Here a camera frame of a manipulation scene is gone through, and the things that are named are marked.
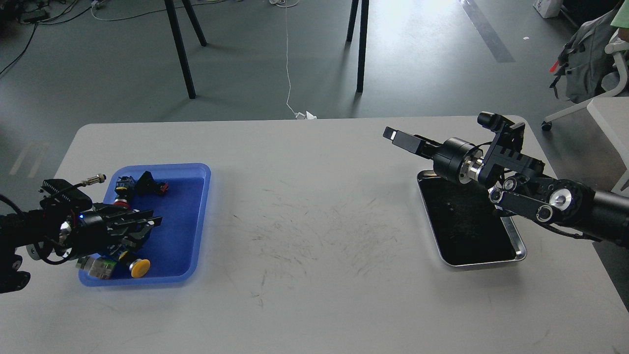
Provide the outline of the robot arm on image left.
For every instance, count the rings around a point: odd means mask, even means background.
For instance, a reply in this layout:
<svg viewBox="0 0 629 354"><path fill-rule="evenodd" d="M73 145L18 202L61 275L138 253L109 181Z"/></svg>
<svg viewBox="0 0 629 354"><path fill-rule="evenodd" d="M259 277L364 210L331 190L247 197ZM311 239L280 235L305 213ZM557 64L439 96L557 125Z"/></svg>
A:
<svg viewBox="0 0 629 354"><path fill-rule="evenodd" d="M145 276L150 261L137 252L150 237L162 217L153 210L137 210L130 206L136 195L163 196L169 185L157 182L150 171L139 179L119 177L113 204L94 203L81 187L103 183L106 176L98 174L76 184L64 179L46 179L41 191L47 196L38 210L22 211L9 198L1 201L13 213L1 217L0 291L20 291L30 281L30 274L21 271L23 258L16 254L25 246L34 260L60 265L72 260L91 276L108 279L116 266L128 269L131 277Z"/></svg>

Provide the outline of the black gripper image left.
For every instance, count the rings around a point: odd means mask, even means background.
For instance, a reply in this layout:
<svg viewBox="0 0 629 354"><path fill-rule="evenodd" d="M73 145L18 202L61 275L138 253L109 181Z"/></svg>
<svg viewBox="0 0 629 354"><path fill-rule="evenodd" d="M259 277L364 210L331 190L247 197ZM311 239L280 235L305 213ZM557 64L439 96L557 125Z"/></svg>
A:
<svg viewBox="0 0 629 354"><path fill-rule="evenodd" d="M61 258L69 261L108 249L111 255L137 252L150 237L151 229L161 223L162 216L155 216L153 210L96 206L96 211L86 211L61 224Z"/></svg>

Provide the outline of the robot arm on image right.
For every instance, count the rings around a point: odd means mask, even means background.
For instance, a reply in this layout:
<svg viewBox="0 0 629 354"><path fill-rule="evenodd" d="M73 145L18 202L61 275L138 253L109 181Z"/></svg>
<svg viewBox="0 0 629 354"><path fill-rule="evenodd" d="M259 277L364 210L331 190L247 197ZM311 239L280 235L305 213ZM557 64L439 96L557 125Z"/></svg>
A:
<svg viewBox="0 0 629 354"><path fill-rule="evenodd" d="M521 152L525 123L481 112L478 124L494 132L489 148L452 137L438 143L421 135L386 127L383 137L410 153L433 161L433 170L455 184L472 181L489 192L489 200L507 216L519 215L549 231L574 239L629 245L627 197L596 191L570 179L544 174L544 162Z"/></svg>

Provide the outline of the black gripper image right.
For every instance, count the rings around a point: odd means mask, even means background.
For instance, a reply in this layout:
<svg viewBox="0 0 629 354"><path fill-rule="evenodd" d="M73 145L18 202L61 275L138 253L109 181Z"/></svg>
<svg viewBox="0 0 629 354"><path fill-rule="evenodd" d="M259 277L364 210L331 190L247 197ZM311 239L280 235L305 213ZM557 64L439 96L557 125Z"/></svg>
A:
<svg viewBox="0 0 629 354"><path fill-rule="evenodd" d="M473 180L476 170L480 168L484 152L472 143L459 138L449 138L438 143L420 135L386 127L383 137L394 146L400 147L422 158L433 159L433 171L452 183L467 184Z"/></svg>

